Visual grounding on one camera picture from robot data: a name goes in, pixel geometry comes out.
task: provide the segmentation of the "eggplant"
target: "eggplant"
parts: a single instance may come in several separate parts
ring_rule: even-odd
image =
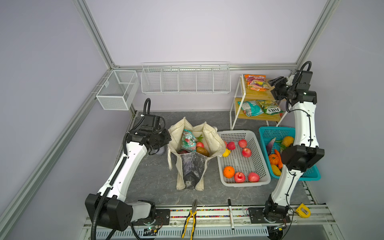
[[[267,145],[266,145],[266,152],[267,154],[271,154],[272,147],[275,144],[276,138],[272,139]]]

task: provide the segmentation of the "orange snack bag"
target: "orange snack bag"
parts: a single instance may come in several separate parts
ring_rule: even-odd
[[[244,75],[247,81],[247,88],[254,91],[266,91],[269,89],[265,81],[265,75]]]

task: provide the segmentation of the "carrot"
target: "carrot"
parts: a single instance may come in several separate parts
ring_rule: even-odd
[[[279,157],[279,163],[277,164],[277,166],[279,167],[279,169],[282,169],[283,168],[283,162],[281,161],[281,155],[279,153],[279,151],[277,151],[275,149],[275,154]]]

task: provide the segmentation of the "tangerine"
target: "tangerine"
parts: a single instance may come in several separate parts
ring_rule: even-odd
[[[231,166],[225,167],[223,170],[223,175],[226,178],[232,178],[235,175],[235,169]]]

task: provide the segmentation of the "artificial vegetable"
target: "artificial vegetable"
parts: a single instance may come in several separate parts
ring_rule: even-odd
[[[225,152],[223,153],[223,157],[228,157],[230,153],[231,153],[230,150],[225,149]]]
[[[283,152],[283,150],[287,149],[286,146],[284,146],[283,144],[279,144],[280,146],[280,153]]]
[[[277,165],[279,163],[279,157],[276,154],[271,154],[268,157],[271,164]]]
[[[276,165],[271,165],[272,172],[276,176],[281,176],[281,171]]]
[[[289,147],[291,144],[293,144],[293,141],[295,139],[291,136],[286,136],[283,141],[281,142],[282,145]]]
[[[273,145],[275,144],[275,141],[276,141],[276,138],[272,139],[267,145],[266,145],[266,152],[267,154],[271,154],[271,151],[272,151],[272,147]]]
[[[277,164],[277,167],[279,169],[282,169],[283,168],[283,162],[281,161],[281,155],[280,155],[279,151],[277,151],[276,149],[275,149],[275,154],[279,157],[279,162]]]

